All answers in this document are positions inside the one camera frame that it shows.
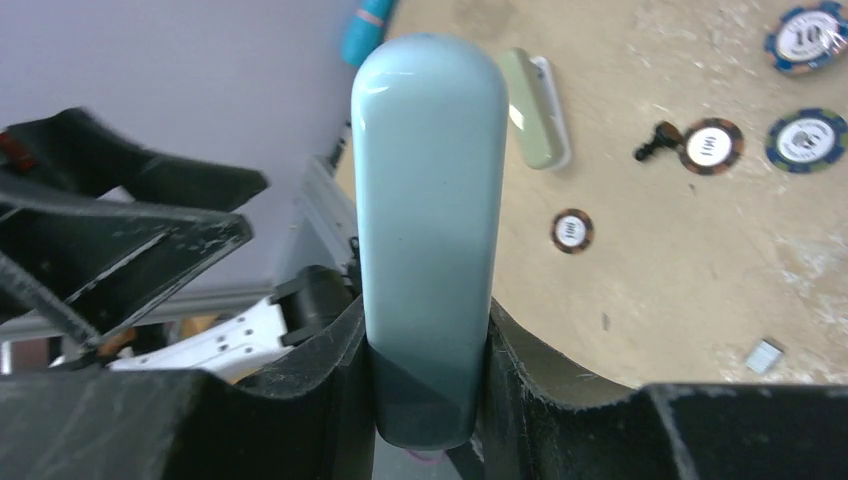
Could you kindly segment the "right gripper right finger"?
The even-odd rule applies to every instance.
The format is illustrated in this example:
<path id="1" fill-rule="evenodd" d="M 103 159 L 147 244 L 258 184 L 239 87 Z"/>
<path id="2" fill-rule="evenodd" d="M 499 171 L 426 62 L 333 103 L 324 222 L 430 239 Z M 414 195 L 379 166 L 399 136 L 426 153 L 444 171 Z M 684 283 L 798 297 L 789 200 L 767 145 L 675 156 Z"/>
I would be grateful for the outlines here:
<path id="1" fill-rule="evenodd" d="M 843 479 L 838 385 L 593 375 L 491 307 L 477 436 L 489 479 Z"/>

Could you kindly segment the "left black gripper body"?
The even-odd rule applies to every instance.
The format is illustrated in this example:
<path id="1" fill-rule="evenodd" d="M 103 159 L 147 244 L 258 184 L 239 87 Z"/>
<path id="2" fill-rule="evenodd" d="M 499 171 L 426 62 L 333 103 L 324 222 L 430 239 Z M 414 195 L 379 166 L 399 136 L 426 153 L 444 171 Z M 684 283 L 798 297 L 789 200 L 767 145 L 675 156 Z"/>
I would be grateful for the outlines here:
<path id="1" fill-rule="evenodd" d="M 1 133 L 1 318 L 97 348 L 253 235 L 265 176 L 158 152 L 81 108 Z"/>

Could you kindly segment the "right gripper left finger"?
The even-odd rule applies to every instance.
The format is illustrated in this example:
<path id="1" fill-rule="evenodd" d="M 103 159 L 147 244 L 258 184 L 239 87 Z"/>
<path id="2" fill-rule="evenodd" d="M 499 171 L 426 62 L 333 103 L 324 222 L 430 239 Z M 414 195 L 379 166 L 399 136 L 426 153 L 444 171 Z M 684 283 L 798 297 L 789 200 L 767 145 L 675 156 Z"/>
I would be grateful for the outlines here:
<path id="1" fill-rule="evenodd" d="M 100 368 L 1 381 L 5 479 L 368 479 L 375 426 L 363 306 L 231 385 Z"/>

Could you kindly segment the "silver staple strip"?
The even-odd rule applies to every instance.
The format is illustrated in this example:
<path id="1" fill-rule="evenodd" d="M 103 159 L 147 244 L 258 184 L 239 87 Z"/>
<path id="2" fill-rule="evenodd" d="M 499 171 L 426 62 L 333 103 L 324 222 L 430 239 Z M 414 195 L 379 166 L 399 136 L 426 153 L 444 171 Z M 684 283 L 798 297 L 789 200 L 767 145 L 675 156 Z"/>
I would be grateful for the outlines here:
<path id="1" fill-rule="evenodd" d="M 765 375 L 783 358 L 784 350 L 770 339 L 761 339 L 744 359 L 744 365 L 758 375 Z"/>

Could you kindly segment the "green stapler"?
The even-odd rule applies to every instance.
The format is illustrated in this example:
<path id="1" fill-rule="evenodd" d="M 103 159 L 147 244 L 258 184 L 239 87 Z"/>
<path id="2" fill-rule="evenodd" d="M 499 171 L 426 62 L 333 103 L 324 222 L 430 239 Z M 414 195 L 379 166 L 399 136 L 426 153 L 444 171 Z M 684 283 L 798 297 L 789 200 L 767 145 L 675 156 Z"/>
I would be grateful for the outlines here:
<path id="1" fill-rule="evenodd" d="M 509 119 L 522 159 L 534 170 L 565 167 L 572 147 L 552 64 L 518 47 L 498 57 L 509 92 Z"/>

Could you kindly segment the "blue stapler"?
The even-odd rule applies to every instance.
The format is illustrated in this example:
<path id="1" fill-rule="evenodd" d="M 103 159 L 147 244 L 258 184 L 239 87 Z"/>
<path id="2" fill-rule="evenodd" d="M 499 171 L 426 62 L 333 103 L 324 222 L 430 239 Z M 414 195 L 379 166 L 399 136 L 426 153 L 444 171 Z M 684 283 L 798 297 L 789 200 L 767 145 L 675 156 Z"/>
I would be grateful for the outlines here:
<path id="1" fill-rule="evenodd" d="M 448 34 L 392 39 L 351 97 L 364 320 L 376 424 L 445 450 L 473 432 L 508 123 L 501 71 Z"/>

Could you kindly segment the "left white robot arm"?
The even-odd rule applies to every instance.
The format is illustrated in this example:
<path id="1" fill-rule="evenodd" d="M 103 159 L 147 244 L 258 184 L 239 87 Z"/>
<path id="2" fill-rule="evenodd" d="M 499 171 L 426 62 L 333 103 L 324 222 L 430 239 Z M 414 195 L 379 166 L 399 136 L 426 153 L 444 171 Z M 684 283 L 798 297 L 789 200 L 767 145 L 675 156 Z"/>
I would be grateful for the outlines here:
<path id="1" fill-rule="evenodd" d="M 253 236 L 254 169 L 174 156 L 81 108 L 1 131 L 1 365 L 42 340 L 52 369 L 202 369 L 238 381 L 320 333 L 353 297 L 352 200 L 309 163 L 273 286 L 184 295 Z"/>

